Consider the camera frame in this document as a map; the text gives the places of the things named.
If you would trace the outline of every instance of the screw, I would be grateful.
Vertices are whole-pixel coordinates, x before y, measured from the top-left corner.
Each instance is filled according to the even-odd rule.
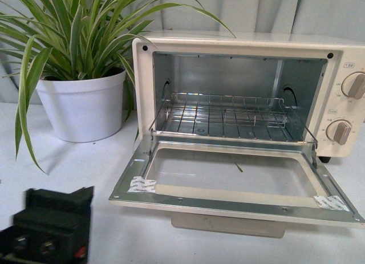
[[[28,245],[28,240],[25,236],[20,236],[14,239],[14,250],[15,251],[22,251]]]
[[[54,253],[55,250],[56,250],[56,245],[54,244],[53,241],[46,241],[45,243],[42,244],[42,247],[40,248],[40,251],[44,255],[50,255]]]

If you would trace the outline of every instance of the control knob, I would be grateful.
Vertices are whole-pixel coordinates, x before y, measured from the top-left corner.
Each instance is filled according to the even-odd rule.
[[[353,73],[342,83],[342,92],[355,100],[359,100],[365,94],[365,74],[362,72]]]
[[[337,120],[327,127],[327,137],[336,141],[339,145],[344,145],[351,131],[351,124],[345,120]]]

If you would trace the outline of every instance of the oven foot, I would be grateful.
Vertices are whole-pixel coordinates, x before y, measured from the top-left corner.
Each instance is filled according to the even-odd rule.
[[[172,212],[171,224],[176,228],[246,234],[259,237],[282,238],[285,233],[284,222],[179,212]]]
[[[319,160],[322,162],[322,163],[329,163],[331,157],[319,157]]]

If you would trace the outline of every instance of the white tabletop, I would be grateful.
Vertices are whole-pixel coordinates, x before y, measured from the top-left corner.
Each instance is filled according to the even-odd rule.
[[[108,203],[132,156],[136,115],[115,135],[94,143],[55,137],[41,105],[29,108],[38,170],[24,143],[15,162],[15,104],[0,103],[0,230],[23,209],[30,188],[71,193],[95,186],[89,263],[365,263],[365,230],[289,224],[283,238],[177,229],[168,212]],[[352,153],[327,169],[365,216],[365,128]]]

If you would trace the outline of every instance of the control panel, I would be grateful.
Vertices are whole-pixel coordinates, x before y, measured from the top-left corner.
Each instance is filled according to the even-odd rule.
[[[344,64],[341,75],[335,79],[319,126],[319,156],[347,156],[364,120],[364,68],[358,72],[346,68],[348,64]]]

